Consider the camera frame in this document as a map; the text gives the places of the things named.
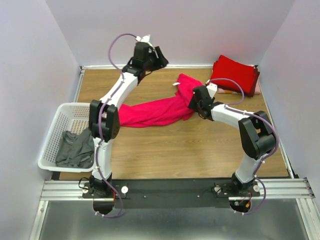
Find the wooden tabletop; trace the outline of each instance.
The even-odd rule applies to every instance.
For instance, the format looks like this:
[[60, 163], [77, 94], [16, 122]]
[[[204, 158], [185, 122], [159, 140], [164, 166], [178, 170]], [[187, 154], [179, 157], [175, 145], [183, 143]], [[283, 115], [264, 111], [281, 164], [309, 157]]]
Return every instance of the wooden tabletop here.
[[[175, 95], [172, 84], [183, 73], [201, 82], [210, 78], [210, 68], [161, 69], [142, 80], [124, 104], [136, 105]], [[78, 102], [90, 103], [103, 97], [119, 78], [116, 70], [86, 70]], [[216, 94], [216, 100], [231, 103], [237, 94]], [[267, 112], [262, 95], [246, 97], [236, 106], [241, 110]], [[239, 167], [244, 151], [239, 131], [221, 122], [194, 114], [168, 126], [122, 127], [112, 147], [111, 167], [115, 179], [218, 178], [230, 177]], [[60, 179], [79, 179], [83, 173], [61, 173]], [[260, 177], [288, 176], [282, 155], [267, 159]]]

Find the red cloth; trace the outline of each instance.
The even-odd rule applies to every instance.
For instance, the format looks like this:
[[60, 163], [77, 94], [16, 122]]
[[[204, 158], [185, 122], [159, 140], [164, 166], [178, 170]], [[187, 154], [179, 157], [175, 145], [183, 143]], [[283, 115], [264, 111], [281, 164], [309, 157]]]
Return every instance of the red cloth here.
[[[221, 55], [218, 61], [213, 64], [212, 70], [211, 79], [227, 78], [234, 80], [241, 86], [245, 95], [250, 97], [254, 95], [260, 73], [253, 66], [241, 64]], [[213, 83], [225, 90], [231, 90], [237, 93], [241, 92], [239, 88], [230, 81], [216, 80]]]
[[194, 111], [188, 108], [193, 88], [203, 84], [190, 76], [180, 74], [175, 96], [146, 102], [134, 106], [122, 104], [119, 110], [120, 125], [123, 127], [145, 128], [165, 126], [180, 119], [189, 119]]

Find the pink cloth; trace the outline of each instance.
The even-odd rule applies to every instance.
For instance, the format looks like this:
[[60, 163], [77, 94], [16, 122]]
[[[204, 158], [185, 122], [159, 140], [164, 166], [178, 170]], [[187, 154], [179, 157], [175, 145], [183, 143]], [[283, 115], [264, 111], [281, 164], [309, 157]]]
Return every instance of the pink cloth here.
[[180, 119], [189, 119], [194, 111], [188, 108], [193, 88], [203, 84], [190, 76], [180, 74], [175, 96], [150, 101], [134, 106], [122, 104], [119, 110], [120, 125], [123, 127], [145, 128], [165, 126]]

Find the white plastic basket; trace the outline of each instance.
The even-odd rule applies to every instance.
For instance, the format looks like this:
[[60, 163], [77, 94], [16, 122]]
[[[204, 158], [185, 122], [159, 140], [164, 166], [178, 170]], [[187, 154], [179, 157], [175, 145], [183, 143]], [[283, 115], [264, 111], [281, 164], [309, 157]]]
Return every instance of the white plastic basket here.
[[89, 125], [89, 107], [89, 103], [79, 102], [63, 103], [58, 107], [38, 159], [39, 168], [69, 173], [91, 172], [94, 169], [94, 165], [90, 168], [56, 166], [56, 155], [62, 133], [68, 130], [80, 134], [87, 128]]

